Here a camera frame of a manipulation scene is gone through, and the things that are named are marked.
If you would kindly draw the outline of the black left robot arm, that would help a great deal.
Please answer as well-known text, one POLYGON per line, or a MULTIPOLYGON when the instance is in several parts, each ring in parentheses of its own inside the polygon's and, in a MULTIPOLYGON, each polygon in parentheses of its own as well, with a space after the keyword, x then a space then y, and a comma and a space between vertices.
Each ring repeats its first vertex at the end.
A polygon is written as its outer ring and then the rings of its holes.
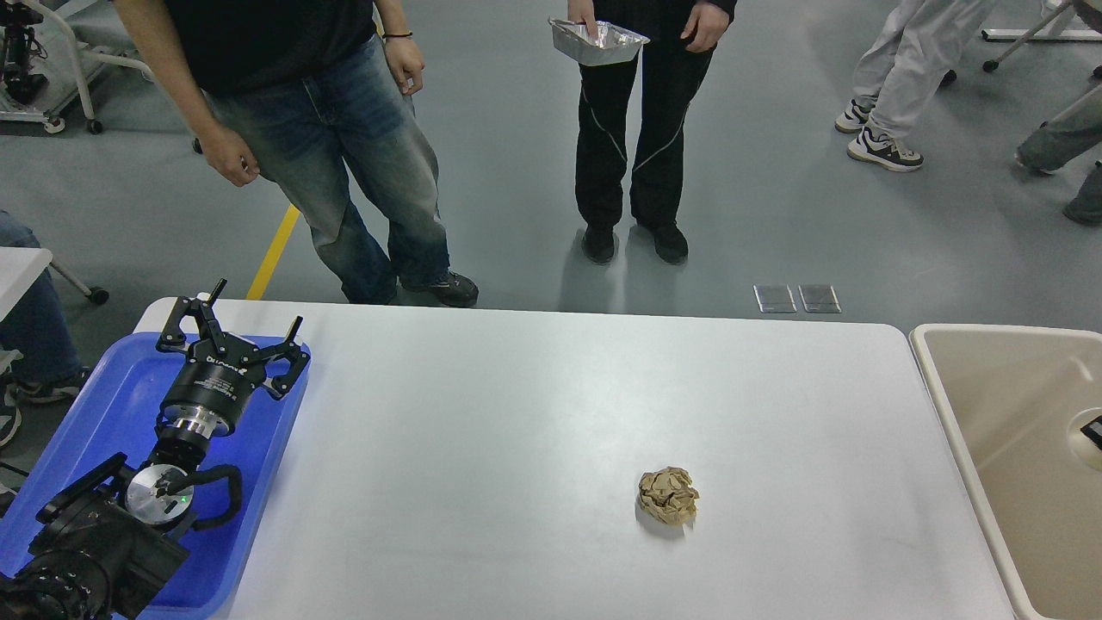
POLYGON ((217 294, 102 358, 3 520, 4 619, 204 619, 240 574, 311 353, 236 335, 217 294))

